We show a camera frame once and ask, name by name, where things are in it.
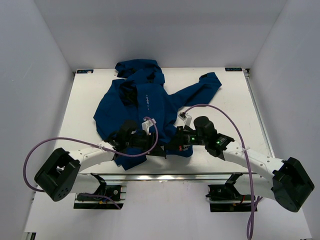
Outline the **blue zip-up jacket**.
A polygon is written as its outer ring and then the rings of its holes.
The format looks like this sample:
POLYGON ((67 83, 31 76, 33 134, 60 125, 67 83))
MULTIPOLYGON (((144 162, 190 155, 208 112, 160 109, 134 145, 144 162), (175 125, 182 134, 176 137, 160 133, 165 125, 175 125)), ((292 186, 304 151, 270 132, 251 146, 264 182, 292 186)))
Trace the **blue zip-up jacket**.
POLYGON ((133 59, 118 62, 113 80, 93 116, 99 136, 106 140, 126 120, 142 126, 144 117, 155 119, 158 142, 168 143, 176 132, 178 110, 197 104, 209 104, 222 86, 214 72, 173 94, 164 89, 165 76, 157 61, 133 59))

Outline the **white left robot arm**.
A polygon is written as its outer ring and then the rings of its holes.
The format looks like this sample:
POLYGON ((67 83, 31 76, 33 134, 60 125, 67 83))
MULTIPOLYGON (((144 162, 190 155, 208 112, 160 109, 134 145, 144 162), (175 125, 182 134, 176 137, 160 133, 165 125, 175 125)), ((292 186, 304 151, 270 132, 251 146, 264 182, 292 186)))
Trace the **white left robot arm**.
POLYGON ((86 148, 72 151, 57 148, 35 174, 34 180, 55 202, 70 193, 84 193, 99 200, 105 196, 106 182, 96 173, 82 175, 81 171, 118 157, 166 157, 159 142, 159 130, 150 132, 150 128, 156 128, 154 119, 146 118, 142 129, 138 129, 133 120, 126 120, 100 144, 87 142, 86 148))

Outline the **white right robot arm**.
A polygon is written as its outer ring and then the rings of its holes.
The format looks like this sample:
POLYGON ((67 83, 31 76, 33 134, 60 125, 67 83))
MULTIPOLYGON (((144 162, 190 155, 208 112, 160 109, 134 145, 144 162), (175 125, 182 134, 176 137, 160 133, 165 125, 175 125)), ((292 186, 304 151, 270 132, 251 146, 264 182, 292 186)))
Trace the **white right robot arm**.
POLYGON ((178 126, 174 137, 165 144, 166 151, 185 152, 191 146, 204 146, 213 157, 247 168, 252 175, 234 173, 225 183, 226 195, 236 200, 254 192, 256 196, 276 201, 284 209, 296 213, 315 189, 302 163, 263 155, 245 149, 233 138, 217 132, 206 116, 197 117, 194 128, 178 126))

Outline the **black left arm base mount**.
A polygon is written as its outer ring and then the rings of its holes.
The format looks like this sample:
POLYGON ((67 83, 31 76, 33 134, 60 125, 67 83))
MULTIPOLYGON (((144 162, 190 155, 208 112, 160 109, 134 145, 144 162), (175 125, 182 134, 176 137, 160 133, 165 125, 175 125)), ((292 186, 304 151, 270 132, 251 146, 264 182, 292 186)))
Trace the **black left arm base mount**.
POLYGON ((106 181, 95 173, 80 174, 71 192, 75 193, 74 209, 121 210, 126 199, 127 186, 106 181))

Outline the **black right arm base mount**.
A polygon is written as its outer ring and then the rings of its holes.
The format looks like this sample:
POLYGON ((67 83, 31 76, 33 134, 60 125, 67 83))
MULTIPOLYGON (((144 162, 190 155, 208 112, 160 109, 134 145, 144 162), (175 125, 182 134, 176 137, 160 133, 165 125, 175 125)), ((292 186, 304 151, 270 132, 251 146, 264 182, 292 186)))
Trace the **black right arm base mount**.
POLYGON ((208 194, 211 213, 240 213, 251 212, 251 194, 242 195, 235 188, 236 180, 242 173, 233 173, 224 184, 208 185, 208 194))

